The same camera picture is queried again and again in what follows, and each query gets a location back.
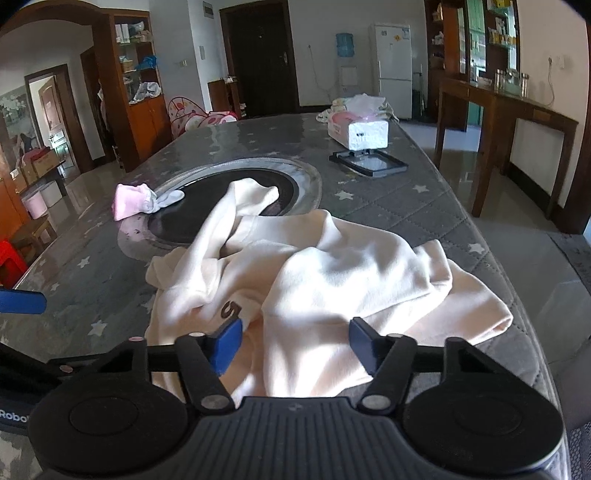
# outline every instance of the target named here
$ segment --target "refrigerator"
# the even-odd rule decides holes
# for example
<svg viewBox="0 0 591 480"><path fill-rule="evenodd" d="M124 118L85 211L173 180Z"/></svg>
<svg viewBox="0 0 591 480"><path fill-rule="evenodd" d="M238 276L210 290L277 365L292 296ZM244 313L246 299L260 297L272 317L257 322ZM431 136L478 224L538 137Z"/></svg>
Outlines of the refrigerator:
<svg viewBox="0 0 591 480"><path fill-rule="evenodd" d="M399 118L413 115L413 51L408 25L377 24L369 29L373 94L386 97Z"/></svg>

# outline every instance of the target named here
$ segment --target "white bin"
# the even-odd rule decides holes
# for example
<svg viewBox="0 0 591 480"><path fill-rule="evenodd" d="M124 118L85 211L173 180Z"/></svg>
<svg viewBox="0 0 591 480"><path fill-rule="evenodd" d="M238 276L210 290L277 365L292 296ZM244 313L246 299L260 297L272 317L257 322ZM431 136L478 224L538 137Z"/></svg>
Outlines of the white bin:
<svg viewBox="0 0 591 480"><path fill-rule="evenodd" d="M33 220L47 213L47 205L45 203L45 200L43 200L41 192L39 191L34 192L31 195L28 195L26 198L23 198L22 204L31 214Z"/></svg>
<svg viewBox="0 0 591 480"><path fill-rule="evenodd" d="M43 186L40 190L41 196L45 201L47 207L53 207L61 199L60 188L57 186L57 182L51 181L47 185Z"/></svg>

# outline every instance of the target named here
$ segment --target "cream garment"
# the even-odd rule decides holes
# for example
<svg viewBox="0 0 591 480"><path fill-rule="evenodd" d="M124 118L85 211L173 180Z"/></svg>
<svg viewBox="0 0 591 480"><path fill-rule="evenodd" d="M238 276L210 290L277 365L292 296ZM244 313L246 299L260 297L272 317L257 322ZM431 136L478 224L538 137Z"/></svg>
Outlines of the cream garment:
<svg viewBox="0 0 591 480"><path fill-rule="evenodd" d="M222 377L237 403L334 396L371 380L349 348L355 316L423 345L449 336L483 342L511 324L507 306L449 261L439 241L412 249L325 210L258 216L277 198L275 187L233 182L189 249L154 257L146 274L158 288L150 345L212 332L232 313L242 319L242 346ZM176 376L154 381L182 395Z"/></svg>

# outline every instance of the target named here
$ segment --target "ribbed black surface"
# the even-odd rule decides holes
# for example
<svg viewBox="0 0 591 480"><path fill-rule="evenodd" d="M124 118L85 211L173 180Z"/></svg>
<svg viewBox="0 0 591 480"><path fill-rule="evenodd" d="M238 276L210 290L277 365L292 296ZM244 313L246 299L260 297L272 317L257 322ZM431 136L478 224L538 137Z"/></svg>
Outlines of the ribbed black surface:
<svg viewBox="0 0 591 480"><path fill-rule="evenodd" d="M42 478L66 479L55 472ZM418 455L384 417L345 398L247 398L238 411L199 422L172 457L127 480L465 479ZM549 479L535 472L517 479Z"/></svg>

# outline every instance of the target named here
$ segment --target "red plastic stool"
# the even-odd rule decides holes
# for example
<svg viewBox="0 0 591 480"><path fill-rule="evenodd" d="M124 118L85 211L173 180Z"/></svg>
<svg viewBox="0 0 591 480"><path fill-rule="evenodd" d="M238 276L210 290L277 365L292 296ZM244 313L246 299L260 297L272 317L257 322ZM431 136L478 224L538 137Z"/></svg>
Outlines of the red plastic stool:
<svg viewBox="0 0 591 480"><path fill-rule="evenodd" d="M0 283L6 288L13 288L27 268L27 264L10 242L0 241Z"/></svg>

